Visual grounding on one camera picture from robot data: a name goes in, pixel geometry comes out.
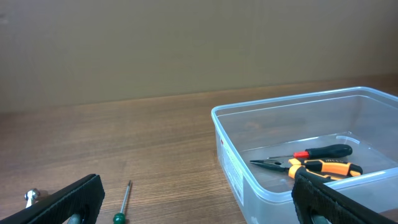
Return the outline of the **black red screwdriver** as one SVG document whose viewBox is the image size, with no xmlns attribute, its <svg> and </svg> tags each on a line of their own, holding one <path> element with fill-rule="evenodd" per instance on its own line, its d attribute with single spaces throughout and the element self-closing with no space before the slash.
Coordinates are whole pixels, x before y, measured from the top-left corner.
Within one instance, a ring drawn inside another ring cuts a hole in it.
<svg viewBox="0 0 398 224">
<path fill-rule="evenodd" d="M 310 148 L 292 155 L 274 156 L 270 159 L 293 157 L 296 159 L 321 159 L 321 158 L 341 158 L 353 153 L 353 148 L 347 144 L 334 144 L 325 147 Z"/>
</svg>

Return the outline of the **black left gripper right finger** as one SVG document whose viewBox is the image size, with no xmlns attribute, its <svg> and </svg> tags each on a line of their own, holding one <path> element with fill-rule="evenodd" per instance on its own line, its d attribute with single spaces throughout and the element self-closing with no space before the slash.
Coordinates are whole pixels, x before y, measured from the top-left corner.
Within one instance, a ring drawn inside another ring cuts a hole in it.
<svg viewBox="0 0 398 224">
<path fill-rule="evenodd" d="M 391 220 L 308 174 L 295 178 L 292 199 L 299 223 L 393 224 Z"/>
</svg>

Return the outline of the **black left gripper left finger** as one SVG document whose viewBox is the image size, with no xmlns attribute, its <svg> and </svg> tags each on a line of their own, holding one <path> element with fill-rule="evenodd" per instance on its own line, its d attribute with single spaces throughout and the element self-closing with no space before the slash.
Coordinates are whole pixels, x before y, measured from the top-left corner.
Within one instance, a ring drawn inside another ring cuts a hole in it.
<svg viewBox="0 0 398 224">
<path fill-rule="evenodd" d="M 83 223 L 95 224 L 105 196 L 98 174 L 86 177 L 3 220 L 2 224 L 63 223 L 80 215 Z"/>
</svg>

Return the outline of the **orange black needle-nose pliers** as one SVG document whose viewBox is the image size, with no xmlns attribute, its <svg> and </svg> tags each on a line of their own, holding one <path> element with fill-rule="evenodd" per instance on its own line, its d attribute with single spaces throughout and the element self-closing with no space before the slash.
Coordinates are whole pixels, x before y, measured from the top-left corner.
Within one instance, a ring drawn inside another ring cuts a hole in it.
<svg viewBox="0 0 398 224">
<path fill-rule="evenodd" d="M 266 159 L 251 160 L 250 163 L 268 170 L 285 172 L 292 179 L 299 174 L 310 174 L 321 182 L 341 180 L 339 175 L 357 177 L 363 174 L 360 166 L 333 159 L 289 159 L 287 162 Z"/>
</svg>

